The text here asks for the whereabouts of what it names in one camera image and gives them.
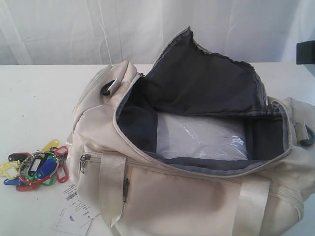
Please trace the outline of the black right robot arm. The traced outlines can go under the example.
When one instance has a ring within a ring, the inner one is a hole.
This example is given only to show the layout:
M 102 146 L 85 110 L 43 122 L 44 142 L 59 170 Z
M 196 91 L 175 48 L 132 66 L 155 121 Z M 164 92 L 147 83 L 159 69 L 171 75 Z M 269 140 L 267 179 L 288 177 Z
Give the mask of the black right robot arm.
M 296 64 L 314 64 L 315 63 L 315 41 L 305 41 L 296 45 Z

